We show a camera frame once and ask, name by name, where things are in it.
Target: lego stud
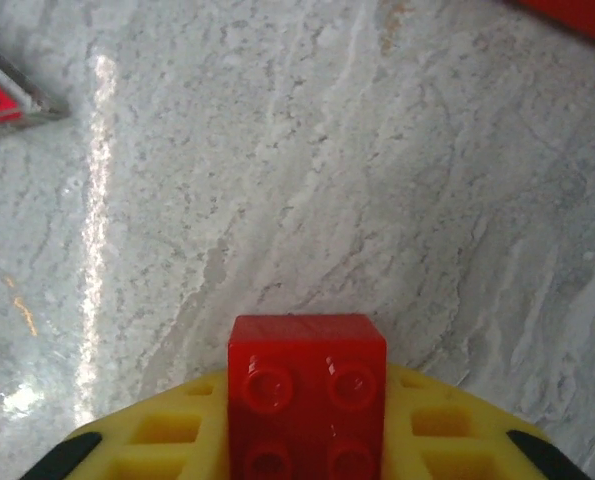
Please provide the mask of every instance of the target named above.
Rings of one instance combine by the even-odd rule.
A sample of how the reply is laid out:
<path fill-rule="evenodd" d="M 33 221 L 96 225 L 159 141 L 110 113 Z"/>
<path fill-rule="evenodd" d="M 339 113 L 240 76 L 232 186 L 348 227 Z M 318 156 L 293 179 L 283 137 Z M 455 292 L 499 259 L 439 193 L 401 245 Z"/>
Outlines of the lego stud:
<path fill-rule="evenodd" d="M 246 480 L 290 480 L 292 465 L 282 444 L 263 443 L 252 448 L 245 459 Z"/>
<path fill-rule="evenodd" d="M 270 414 L 280 411 L 293 398 L 290 373 L 284 368 L 251 364 L 244 382 L 243 397 L 254 412 Z"/>
<path fill-rule="evenodd" d="M 377 381 L 372 372 L 360 363 L 336 364 L 327 359 L 328 394 L 337 407 L 344 410 L 361 410 L 368 407 L 377 396 Z"/>
<path fill-rule="evenodd" d="M 361 442 L 341 440 L 328 453 L 330 480 L 372 480 L 375 473 L 373 456 Z"/>

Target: yellow plastic base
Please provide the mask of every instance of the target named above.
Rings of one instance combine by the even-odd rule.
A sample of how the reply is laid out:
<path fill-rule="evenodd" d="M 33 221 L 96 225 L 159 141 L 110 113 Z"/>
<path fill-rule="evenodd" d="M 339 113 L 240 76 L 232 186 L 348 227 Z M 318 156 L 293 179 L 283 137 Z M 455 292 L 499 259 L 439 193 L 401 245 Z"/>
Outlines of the yellow plastic base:
<path fill-rule="evenodd" d="M 103 441 L 68 479 L 228 480 L 226 380 L 206 375 L 76 430 Z M 383 480 L 543 480 L 506 436 L 547 440 L 534 426 L 396 365 L 386 388 Z"/>

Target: white marble surface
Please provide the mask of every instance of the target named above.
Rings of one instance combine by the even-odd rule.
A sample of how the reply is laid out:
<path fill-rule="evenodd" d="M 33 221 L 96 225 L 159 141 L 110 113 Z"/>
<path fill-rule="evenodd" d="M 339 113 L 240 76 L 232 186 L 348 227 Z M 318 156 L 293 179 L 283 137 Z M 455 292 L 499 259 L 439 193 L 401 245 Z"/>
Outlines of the white marble surface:
<path fill-rule="evenodd" d="M 0 479 L 289 311 L 595 479 L 595 46 L 497 0 L 14 0 L 0 48 L 75 112 L 0 140 Z"/>

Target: marble floor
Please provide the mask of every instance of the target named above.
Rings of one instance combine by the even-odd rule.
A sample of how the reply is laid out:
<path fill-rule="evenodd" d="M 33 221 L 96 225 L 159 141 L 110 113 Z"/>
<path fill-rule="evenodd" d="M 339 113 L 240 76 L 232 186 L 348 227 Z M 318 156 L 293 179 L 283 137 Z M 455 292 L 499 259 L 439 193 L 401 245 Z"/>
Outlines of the marble floor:
<path fill-rule="evenodd" d="M 595 479 L 595 45 L 499 0 L 12 0 L 0 49 L 73 108 L 0 139 L 0 479 L 239 313 L 340 311 Z"/>

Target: black rubber edge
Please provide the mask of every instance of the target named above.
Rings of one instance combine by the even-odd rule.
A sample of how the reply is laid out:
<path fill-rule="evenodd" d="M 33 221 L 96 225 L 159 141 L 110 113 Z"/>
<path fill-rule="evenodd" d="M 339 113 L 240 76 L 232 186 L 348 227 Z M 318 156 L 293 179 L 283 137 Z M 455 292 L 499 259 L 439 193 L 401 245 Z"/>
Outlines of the black rubber edge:
<path fill-rule="evenodd" d="M 554 445 L 519 430 L 506 435 L 548 480 L 591 480 Z"/>
<path fill-rule="evenodd" d="M 61 442 L 20 480 L 64 480 L 99 445 L 101 439 L 101 433 L 87 432 Z"/>

